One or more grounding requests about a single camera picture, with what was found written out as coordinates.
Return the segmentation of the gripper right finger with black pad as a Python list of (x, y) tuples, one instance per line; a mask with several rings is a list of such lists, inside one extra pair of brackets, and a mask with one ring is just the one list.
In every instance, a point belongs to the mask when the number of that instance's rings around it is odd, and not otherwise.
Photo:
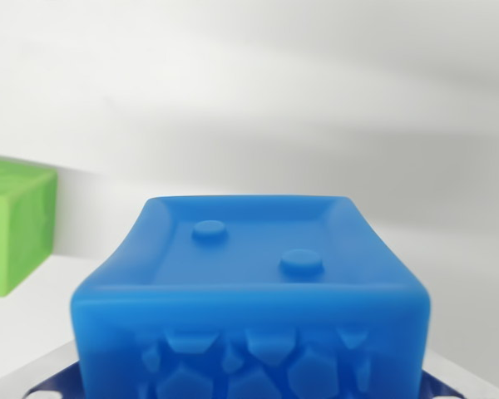
[(422, 365), (423, 398), (488, 398), (489, 387), (456, 363), (427, 351)]

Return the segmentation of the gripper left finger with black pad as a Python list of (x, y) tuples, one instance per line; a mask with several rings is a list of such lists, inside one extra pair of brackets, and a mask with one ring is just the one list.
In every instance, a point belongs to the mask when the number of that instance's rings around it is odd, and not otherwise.
[(70, 341), (12, 373), (8, 398), (27, 398), (34, 392), (57, 392), (62, 398), (83, 398), (77, 347)]

